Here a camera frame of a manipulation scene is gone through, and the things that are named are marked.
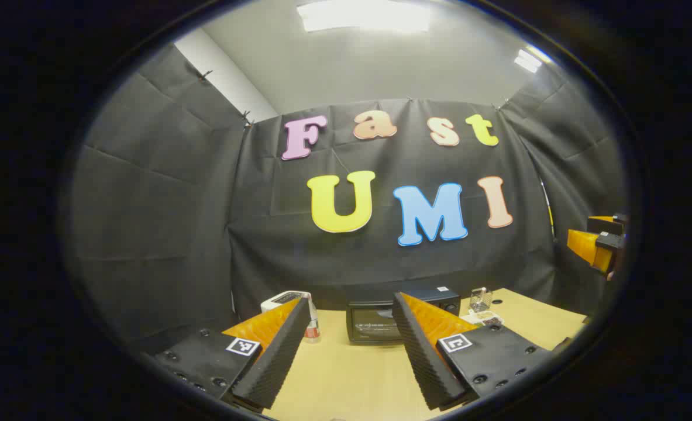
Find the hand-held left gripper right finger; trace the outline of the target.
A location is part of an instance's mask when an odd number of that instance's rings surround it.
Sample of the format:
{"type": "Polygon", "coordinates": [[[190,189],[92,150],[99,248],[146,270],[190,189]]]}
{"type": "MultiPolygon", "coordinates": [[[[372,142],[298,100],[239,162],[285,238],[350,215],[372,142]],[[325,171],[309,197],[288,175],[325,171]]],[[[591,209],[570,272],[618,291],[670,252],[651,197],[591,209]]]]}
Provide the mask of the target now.
{"type": "Polygon", "coordinates": [[[501,323],[477,327],[403,292],[394,294],[392,315],[429,409],[495,394],[554,355],[501,323]]]}

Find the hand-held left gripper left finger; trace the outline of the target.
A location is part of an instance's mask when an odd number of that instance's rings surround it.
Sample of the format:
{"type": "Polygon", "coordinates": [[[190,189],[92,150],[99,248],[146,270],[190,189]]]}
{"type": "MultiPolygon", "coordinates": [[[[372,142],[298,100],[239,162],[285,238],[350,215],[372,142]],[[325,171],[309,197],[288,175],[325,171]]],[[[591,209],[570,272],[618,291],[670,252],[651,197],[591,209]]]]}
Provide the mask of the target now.
{"type": "Polygon", "coordinates": [[[291,296],[231,327],[194,325],[140,351],[186,394],[245,410],[273,407],[311,322],[311,299],[291,296]]]}

